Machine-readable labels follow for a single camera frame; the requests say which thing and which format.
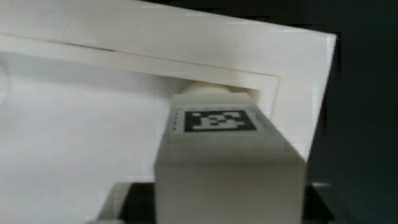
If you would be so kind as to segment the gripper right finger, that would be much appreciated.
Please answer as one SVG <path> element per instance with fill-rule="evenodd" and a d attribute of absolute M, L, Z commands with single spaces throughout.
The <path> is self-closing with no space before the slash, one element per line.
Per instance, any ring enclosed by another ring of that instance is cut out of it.
<path fill-rule="evenodd" d="M 343 224 L 343 204 L 328 183 L 306 186 L 304 224 Z"/>

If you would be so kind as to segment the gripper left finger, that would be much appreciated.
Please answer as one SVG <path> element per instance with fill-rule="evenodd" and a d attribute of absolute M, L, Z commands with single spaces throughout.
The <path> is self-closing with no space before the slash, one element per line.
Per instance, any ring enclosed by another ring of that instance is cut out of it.
<path fill-rule="evenodd" d="M 153 183 L 114 185 L 98 217 L 86 224 L 157 224 Z"/>

